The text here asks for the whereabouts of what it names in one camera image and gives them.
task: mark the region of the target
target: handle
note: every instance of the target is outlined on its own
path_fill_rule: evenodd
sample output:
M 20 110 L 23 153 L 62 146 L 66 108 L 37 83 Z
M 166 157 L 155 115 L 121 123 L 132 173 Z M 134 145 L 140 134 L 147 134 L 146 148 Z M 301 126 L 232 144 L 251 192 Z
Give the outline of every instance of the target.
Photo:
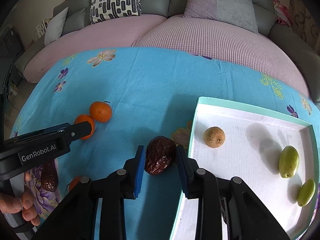
M 16 177 L 0 181 L 0 192 L 10 195 L 12 197 L 21 198 L 21 194 L 24 192 L 24 174 L 19 174 Z M 12 227 L 12 230 L 17 234 L 21 240 L 30 240 L 35 234 L 34 226 L 31 222 L 26 222 L 22 216 L 22 211 L 15 214 L 4 214 L 8 224 Z

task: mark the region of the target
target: dried date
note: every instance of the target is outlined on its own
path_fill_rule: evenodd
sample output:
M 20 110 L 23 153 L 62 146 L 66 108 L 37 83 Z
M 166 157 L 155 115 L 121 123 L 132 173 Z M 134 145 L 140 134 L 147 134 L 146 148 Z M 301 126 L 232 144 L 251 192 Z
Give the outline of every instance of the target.
M 144 170 L 150 175 L 157 175 L 174 162 L 175 158 L 175 142 L 164 136 L 157 136 L 147 146 Z
M 41 187 L 44 190 L 55 192 L 58 187 L 58 174 L 54 160 L 42 164 Z

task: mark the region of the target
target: orange fruit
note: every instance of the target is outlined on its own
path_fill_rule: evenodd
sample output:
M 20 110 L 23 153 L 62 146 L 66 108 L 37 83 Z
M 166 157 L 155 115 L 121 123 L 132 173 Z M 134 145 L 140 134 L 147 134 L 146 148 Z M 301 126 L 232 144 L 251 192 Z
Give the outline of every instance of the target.
M 90 115 L 87 115 L 87 114 L 78 115 L 78 117 L 75 119 L 73 124 L 80 123 L 80 122 L 85 122 L 85 121 L 88 121 L 91 124 L 92 130 L 91 130 L 91 133 L 89 135 L 82 137 L 81 140 L 86 140 L 86 139 L 90 138 L 93 135 L 94 129 L 96 128 L 96 124 L 94 123 L 93 118 Z
M 97 101 L 91 104 L 89 113 L 94 120 L 97 120 L 98 122 L 107 122 L 110 120 L 112 116 L 112 109 L 111 106 L 106 103 L 109 102 Z
M 80 179 L 81 179 L 81 176 L 77 176 L 70 182 L 69 187 L 68 187 L 69 192 L 78 184 Z

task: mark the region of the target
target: white pillow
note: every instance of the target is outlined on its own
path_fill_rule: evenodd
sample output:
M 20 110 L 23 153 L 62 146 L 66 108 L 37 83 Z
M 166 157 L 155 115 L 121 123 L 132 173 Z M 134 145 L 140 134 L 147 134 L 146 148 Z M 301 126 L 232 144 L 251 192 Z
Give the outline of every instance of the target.
M 58 40 L 61 37 L 64 22 L 66 21 L 68 9 L 69 9 L 69 7 L 65 8 L 63 11 L 59 12 L 49 22 L 47 30 L 45 32 L 45 36 L 44 36 L 45 46 L 47 46 L 51 42 Z

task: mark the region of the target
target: finger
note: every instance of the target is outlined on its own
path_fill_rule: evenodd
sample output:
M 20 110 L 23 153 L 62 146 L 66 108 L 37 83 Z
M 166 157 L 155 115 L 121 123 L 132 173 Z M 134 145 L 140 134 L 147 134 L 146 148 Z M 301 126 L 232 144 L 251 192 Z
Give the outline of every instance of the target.
M 21 203 L 18 199 L 0 193 L 0 210 L 2 213 L 17 213 L 21 210 Z
M 29 181 L 31 180 L 31 175 L 28 172 L 24 173 L 24 181 Z
M 29 209 L 35 202 L 35 196 L 28 187 L 24 187 L 24 190 L 25 191 L 22 194 L 21 202 L 25 209 Z
M 34 226 L 39 226 L 40 225 L 40 217 L 39 215 L 37 215 L 34 219 L 31 220 L 31 223 L 34 225 Z
M 23 209 L 22 216 L 25 219 L 25 221 L 30 221 L 38 215 L 38 212 L 36 210 L 35 206 L 30 207 L 29 209 Z

